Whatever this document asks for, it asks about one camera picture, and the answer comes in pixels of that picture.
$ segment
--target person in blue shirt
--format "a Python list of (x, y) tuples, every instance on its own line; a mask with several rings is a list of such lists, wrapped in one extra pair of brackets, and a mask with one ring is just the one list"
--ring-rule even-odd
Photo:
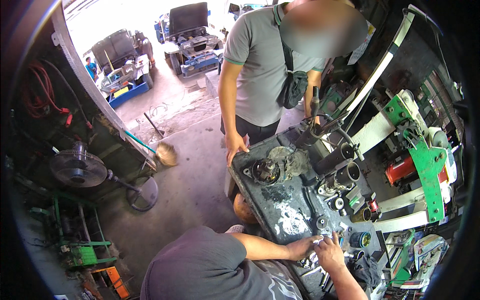
[(93, 81), (96, 82), (96, 80), (98, 79), (98, 75), (96, 74), (97, 72), (96, 63), (90, 62), (90, 57), (87, 57), (85, 61), (87, 62), (87, 64), (85, 65), (85, 68), (87, 69)]

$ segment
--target headlight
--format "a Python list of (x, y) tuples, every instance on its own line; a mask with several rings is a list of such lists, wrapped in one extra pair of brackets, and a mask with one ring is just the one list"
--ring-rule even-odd
[(184, 42), (181, 45), (182, 49), (191, 48), (191, 47), (192, 47), (192, 42)]

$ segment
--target broom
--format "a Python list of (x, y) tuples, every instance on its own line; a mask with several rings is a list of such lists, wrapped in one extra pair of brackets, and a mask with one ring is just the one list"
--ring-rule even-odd
[(165, 142), (159, 142), (158, 146), (156, 148), (156, 151), (149, 146), (145, 145), (144, 142), (140, 141), (138, 138), (136, 138), (133, 134), (125, 130), (125, 133), (133, 138), (137, 143), (142, 145), (143, 147), (146, 147), (148, 150), (152, 151), (155, 156), (158, 158), (160, 163), (162, 165), (167, 166), (167, 167), (173, 167), (176, 166), (177, 163), (177, 152), (175, 152), (175, 148), (173, 145), (167, 144)]

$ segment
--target gray t-shirt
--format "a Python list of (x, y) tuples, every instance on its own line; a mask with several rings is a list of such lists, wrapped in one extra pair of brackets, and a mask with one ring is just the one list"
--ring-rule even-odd
[(245, 259), (229, 234), (208, 227), (188, 230), (150, 263), (141, 300), (302, 299), (288, 270), (276, 261)]
[[(243, 68), (237, 79), (236, 114), (257, 125), (278, 121), (284, 108), (276, 99), (287, 78), (278, 25), (284, 17), (281, 5), (240, 16), (227, 37), (224, 59)], [(294, 71), (323, 71), (325, 59), (293, 51)]]

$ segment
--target fan stand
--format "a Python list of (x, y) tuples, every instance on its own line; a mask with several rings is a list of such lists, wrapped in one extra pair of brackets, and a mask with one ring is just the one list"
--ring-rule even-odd
[[(147, 181), (141, 186), (133, 186), (120, 180), (117, 176), (113, 175), (112, 170), (107, 170), (107, 179), (118, 182), (127, 188), (127, 201), (130, 206), (138, 211), (146, 212), (150, 210), (158, 200), (158, 185), (153, 177), (149, 177)], [(146, 207), (138, 207), (135, 203), (143, 198), (148, 203)]]

